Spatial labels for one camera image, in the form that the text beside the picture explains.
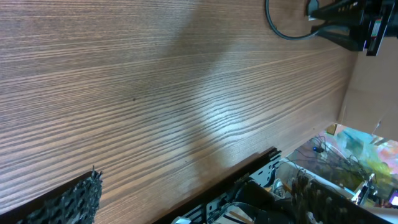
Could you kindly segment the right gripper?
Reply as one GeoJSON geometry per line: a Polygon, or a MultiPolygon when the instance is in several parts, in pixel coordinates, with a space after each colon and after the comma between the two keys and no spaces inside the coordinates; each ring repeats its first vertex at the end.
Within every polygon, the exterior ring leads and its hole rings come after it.
{"type": "Polygon", "coordinates": [[[376,56],[384,38],[397,38],[397,0],[340,0],[318,8],[310,17],[345,25],[364,25],[366,33],[359,27],[338,25],[313,26],[316,36],[323,37],[346,50],[376,56]]]}

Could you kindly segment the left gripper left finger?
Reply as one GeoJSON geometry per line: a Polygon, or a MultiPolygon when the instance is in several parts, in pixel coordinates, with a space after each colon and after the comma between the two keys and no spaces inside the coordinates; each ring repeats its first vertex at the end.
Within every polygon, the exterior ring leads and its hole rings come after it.
{"type": "Polygon", "coordinates": [[[1,215],[1,224],[92,224],[102,194],[102,172],[91,170],[1,215]]]}

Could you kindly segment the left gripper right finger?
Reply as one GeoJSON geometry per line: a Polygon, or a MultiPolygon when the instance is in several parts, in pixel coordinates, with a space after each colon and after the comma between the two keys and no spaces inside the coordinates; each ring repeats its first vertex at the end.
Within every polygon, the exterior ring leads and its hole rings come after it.
{"type": "Polygon", "coordinates": [[[310,223],[309,213],[324,224],[388,224],[389,222],[349,201],[308,177],[292,183],[292,205],[296,223],[310,223]]]}

